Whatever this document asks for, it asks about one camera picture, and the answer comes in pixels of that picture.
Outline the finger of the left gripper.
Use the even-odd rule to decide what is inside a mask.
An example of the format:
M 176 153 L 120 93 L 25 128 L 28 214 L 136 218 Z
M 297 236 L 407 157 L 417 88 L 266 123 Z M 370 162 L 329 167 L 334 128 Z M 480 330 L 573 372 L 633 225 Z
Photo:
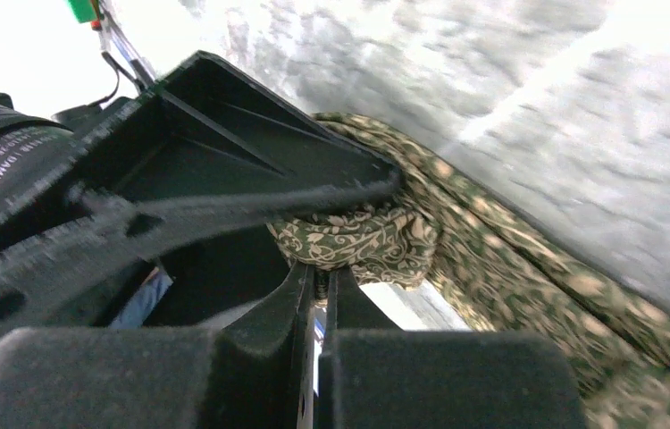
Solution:
M 163 254 L 282 216 L 389 198 L 401 171 L 197 52 L 72 131 L 0 231 L 0 338 L 91 325 Z

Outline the olive gold patterned tie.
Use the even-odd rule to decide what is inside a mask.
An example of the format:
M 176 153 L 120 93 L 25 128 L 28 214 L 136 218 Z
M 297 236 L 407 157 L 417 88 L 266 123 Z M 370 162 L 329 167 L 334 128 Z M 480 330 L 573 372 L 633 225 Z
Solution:
M 271 223 L 292 262 L 346 267 L 361 283 L 431 283 L 475 331 L 553 340 L 591 428 L 670 428 L 670 315 L 547 239 L 405 133 L 357 114 L 325 128 L 394 160 L 398 195 L 342 214 Z

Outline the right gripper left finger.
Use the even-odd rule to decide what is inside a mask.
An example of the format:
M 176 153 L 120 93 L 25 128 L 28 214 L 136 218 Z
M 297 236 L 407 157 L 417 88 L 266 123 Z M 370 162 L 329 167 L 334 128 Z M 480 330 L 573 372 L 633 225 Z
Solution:
M 0 428 L 308 428 L 315 270 L 221 330 L 23 328 L 0 341 Z

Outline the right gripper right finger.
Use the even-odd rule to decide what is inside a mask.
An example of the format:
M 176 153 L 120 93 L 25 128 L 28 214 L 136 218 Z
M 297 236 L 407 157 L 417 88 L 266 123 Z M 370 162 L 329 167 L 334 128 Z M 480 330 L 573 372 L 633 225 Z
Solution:
M 404 331 L 349 269 L 325 274 L 321 428 L 583 428 L 571 367 L 522 331 Z

